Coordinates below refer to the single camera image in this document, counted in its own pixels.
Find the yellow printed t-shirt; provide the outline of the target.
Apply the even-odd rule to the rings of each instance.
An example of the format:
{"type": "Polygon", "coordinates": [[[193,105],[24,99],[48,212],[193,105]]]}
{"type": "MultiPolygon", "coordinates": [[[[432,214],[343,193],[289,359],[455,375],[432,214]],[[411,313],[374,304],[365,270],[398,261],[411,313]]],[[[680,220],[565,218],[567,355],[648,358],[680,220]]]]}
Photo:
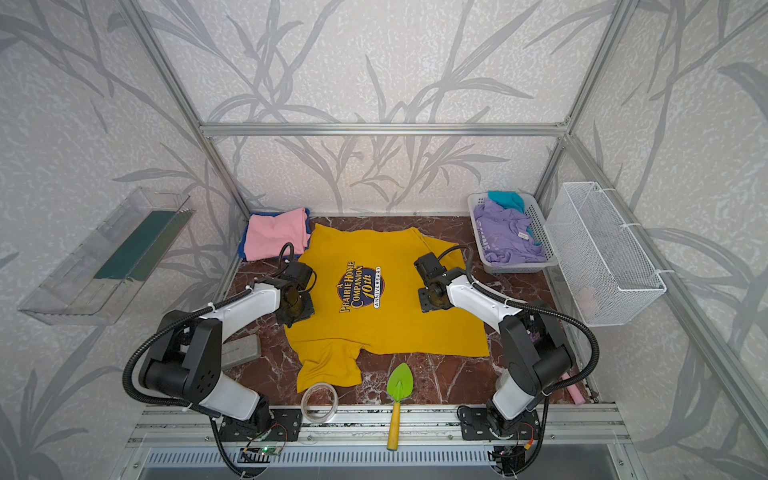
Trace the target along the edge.
{"type": "Polygon", "coordinates": [[[425,313],[418,297],[424,283],[415,261],[434,254],[447,268],[464,267],[453,244],[418,229],[345,232],[315,227],[301,261],[317,280],[314,314],[286,328],[302,368],[296,389],[317,383],[361,383],[361,351],[376,355],[425,353],[485,357],[483,322],[461,309],[425,313]]]}

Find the grey plastic laundry basket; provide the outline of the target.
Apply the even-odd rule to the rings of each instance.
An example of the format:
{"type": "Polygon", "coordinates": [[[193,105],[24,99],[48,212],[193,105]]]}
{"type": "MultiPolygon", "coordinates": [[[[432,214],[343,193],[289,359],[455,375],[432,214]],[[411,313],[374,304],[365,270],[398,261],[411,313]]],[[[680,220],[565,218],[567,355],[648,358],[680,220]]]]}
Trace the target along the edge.
{"type": "Polygon", "coordinates": [[[511,265],[492,265],[490,264],[484,256],[484,253],[482,251],[481,247],[481,240],[480,240],[480,234],[478,233],[478,227],[476,226],[473,210],[474,207],[478,204],[482,204],[487,197],[487,193],[474,193],[467,197],[467,202],[469,206],[469,213],[470,218],[474,230],[474,236],[476,240],[476,245],[478,249],[478,256],[480,258],[480,261],[483,265],[483,269],[491,274],[507,274],[507,273],[535,273],[539,272],[545,268],[548,268],[550,266],[554,266],[557,264],[557,259],[555,257],[555,253],[553,251],[552,246],[550,245],[549,239],[547,237],[546,231],[545,231],[545,218],[542,214],[536,200],[533,196],[528,195],[526,193],[520,193],[519,195],[523,198],[525,201],[525,214],[528,215],[530,218],[533,219],[533,223],[531,226],[531,229],[533,230],[533,237],[534,239],[544,248],[547,260],[543,263],[523,263],[523,264],[511,264],[511,265]]]}

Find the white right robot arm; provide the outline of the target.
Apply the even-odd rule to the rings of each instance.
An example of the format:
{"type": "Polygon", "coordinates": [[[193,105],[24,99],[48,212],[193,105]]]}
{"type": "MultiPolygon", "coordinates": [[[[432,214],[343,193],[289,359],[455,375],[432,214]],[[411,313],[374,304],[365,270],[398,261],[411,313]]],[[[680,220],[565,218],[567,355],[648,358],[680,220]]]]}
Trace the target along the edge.
{"type": "Polygon", "coordinates": [[[428,253],[414,262],[424,283],[422,311],[464,310],[500,336],[506,373],[488,403],[496,421],[519,419],[545,397],[574,365],[570,343],[555,314],[543,306],[513,300],[473,279],[462,268],[448,269],[428,253]]]}

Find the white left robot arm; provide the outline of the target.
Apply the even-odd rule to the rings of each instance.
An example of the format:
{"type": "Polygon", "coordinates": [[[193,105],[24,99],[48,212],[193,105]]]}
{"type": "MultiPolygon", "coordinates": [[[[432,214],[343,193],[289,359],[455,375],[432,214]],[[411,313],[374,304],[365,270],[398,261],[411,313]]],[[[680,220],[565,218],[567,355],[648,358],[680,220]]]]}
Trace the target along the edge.
{"type": "Polygon", "coordinates": [[[267,429],[272,424],[268,400],[222,372],[223,344],[264,316],[272,315],[287,327],[309,319],[316,279],[311,267],[293,260],[220,303],[166,314],[156,334],[126,366],[128,390],[142,403],[150,390],[161,394],[151,404],[188,407],[214,419],[267,429]]]}

